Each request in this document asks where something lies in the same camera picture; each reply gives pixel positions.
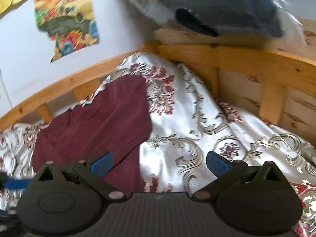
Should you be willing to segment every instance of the wooden bed frame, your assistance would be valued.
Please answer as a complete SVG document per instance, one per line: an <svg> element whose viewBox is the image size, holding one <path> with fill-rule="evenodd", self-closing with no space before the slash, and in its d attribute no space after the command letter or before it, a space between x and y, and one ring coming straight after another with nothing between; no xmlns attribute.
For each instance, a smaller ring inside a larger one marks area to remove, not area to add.
<svg viewBox="0 0 316 237"><path fill-rule="evenodd" d="M99 87L100 77L109 74L124 58L138 51L182 61L195 71L216 98L219 97L218 68L262 77L263 96L259 117L275 125L280 120L287 87L316 98L316 61L273 50L219 45L160 45L154 41L142 45L138 50L80 70L33 94L0 118L0 131L34 110L44 121L50 121L53 117L47 102L71 90L78 101L85 99Z"/></svg>

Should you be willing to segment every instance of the white satin bedspread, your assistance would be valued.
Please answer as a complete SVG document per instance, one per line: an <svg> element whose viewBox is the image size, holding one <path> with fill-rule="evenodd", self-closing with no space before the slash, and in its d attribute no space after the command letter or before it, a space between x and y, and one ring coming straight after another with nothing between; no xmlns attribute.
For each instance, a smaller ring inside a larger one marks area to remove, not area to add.
<svg viewBox="0 0 316 237"><path fill-rule="evenodd" d="M126 58L90 100L80 104L89 105L107 83L125 74L141 74L148 86L153 132L140 146L144 191L187 191L192 194L201 189L216 179L206 167L205 158L209 151L254 166L267 160L274 161L304 204L296 233L301 237L316 233L316 168L313 166L316 150L311 144L247 111L216 102L203 82L185 65L175 66L152 54L136 53ZM25 136L23 127L8 129L3 136L12 143L16 133L22 140ZM40 126L31 128L34 128L32 136L36 139L35 132ZM26 149L20 141L20 146L13 149L12 145L3 145L1 135L0 140L1 171L17 178L31 177L34 172L30 156L34 146L29 145ZM9 158L18 160L18 166L12 166ZM8 192L2 193L1 209L14 205L19 195L16 193L14 199L8 201Z"/></svg>

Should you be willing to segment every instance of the folded garment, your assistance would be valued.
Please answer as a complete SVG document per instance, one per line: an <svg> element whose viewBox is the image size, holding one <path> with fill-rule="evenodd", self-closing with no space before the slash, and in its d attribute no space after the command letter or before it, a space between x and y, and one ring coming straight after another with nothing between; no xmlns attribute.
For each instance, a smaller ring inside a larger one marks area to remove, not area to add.
<svg viewBox="0 0 316 237"><path fill-rule="evenodd" d="M109 151L113 169L106 180L129 195L143 187L139 145L151 130L145 80L126 75L108 84L88 106L77 105L54 118L37 136L33 168L37 172L47 161L71 166Z"/></svg>

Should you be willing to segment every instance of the plastic bag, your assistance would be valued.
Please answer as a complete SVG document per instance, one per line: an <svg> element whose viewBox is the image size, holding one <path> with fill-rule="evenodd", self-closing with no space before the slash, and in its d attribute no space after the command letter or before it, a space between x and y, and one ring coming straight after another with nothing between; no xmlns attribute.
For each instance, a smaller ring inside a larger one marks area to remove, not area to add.
<svg viewBox="0 0 316 237"><path fill-rule="evenodd" d="M250 34L286 38L304 45L301 24L287 11L288 0L130 0L163 25L174 20L211 36Z"/></svg>

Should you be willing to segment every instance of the blue gripper pad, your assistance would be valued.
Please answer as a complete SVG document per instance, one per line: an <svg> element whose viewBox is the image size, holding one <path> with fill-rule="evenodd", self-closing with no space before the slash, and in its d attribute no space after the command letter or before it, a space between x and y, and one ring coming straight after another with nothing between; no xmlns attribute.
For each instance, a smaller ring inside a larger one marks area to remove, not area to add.
<svg viewBox="0 0 316 237"><path fill-rule="evenodd" d="M230 169L231 162L215 152L209 152L206 155L206 165L217 178L227 173Z"/></svg>
<svg viewBox="0 0 316 237"><path fill-rule="evenodd" d="M98 177L104 177L107 172L113 166L113 156L112 153L109 152L105 154L103 157L93 162L90 165L90 171L95 173Z"/></svg>
<svg viewBox="0 0 316 237"><path fill-rule="evenodd" d="M2 185L4 188L9 189L9 190L25 189L31 180L32 179L27 179L27 180L7 179L2 183Z"/></svg>

